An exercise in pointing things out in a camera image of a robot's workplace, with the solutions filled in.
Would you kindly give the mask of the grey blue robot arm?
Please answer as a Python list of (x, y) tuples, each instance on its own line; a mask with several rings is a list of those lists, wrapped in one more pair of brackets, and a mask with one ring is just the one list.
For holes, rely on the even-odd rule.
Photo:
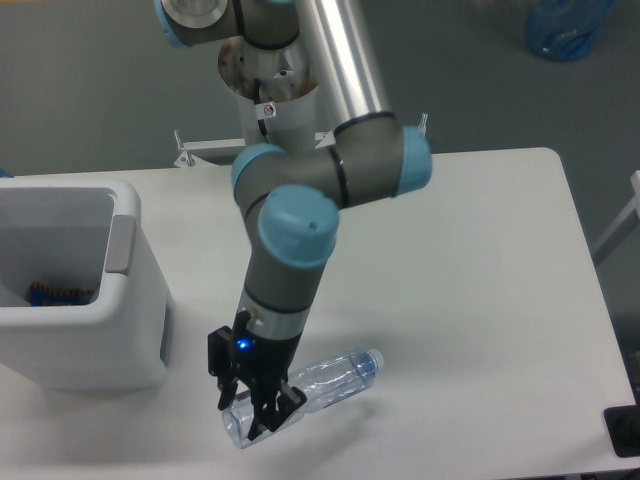
[(295, 419), (306, 395), (288, 371), (344, 208), (423, 188), (432, 173), (423, 132), (390, 109), (357, 1), (158, 1), (167, 39), (185, 47), (237, 38), (255, 104), (287, 65), (313, 73), (334, 121), (331, 145), (290, 153), (266, 133), (232, 165), (233, 195), (251, 257), (231, 326), (207, 339), (220, 410), (246, 386), (252, 442)]

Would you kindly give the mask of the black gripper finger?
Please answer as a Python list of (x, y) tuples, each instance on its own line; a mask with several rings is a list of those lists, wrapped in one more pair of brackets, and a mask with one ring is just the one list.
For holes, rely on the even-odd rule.
[(236, 397), (239, 379), (237, 368), (231, 355), (232, 330), (223, 326), (207, 336), (208, 372), (216, 378), (219, 390), (217, 408), (225, 410)]
[(247, 434), (249, 440), (257, 439), (264, 431), (274, 433), (307, 401), (298, 387), (280, 382), (275, 389), (251, 388), (253, 420)]

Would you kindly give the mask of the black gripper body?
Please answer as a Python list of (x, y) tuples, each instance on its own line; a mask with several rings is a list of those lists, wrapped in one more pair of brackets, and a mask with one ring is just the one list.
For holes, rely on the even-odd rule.
[(295, 356), (300, 336), (285, 340), (262, 338), (236, 320), (230, 347), (233, 377), (246, 385), (253, 399), (274, 400)]

